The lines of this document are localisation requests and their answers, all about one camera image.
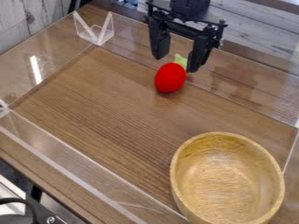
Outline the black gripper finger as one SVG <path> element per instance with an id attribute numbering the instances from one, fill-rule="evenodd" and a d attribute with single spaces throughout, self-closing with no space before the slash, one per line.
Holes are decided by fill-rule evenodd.
<path id="1" fill-rule="evenodd" d="M 150 18 L 148 27 L 152 55 L 160 60 L 169 52 L 171 34 L 162 21 Z"/>
<path id="2" fill-rule="evenodd" d="M 204 36 L 199 36 L 193 40 L 192 50 L 188 54 L 187 72 L 195 73 L 205 64 L 211 54 L 212 40 Z"/>

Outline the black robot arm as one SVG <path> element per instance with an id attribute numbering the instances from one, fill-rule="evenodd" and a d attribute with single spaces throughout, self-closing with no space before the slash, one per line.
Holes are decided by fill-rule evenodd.
<path id="1" fill-rule="evenodd" d="M 211 0 L 146 0 L 146 23 L 153 57 L 160 60 L 169 52 L 171 34 L 192 41 L 187 72 L 195 73 L 220 47 L 224 28 L 223 18 L 209 13 Z"/>

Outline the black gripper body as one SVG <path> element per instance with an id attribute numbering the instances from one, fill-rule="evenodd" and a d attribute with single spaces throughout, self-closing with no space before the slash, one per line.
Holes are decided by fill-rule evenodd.
<path id="1" fill-rule="evenodd" d="M 179 35 L 211 35 L 221 40 L 227 21 L 211 11 L 209 1 L 146 1 L 146 17 L 164 22 Z"/>

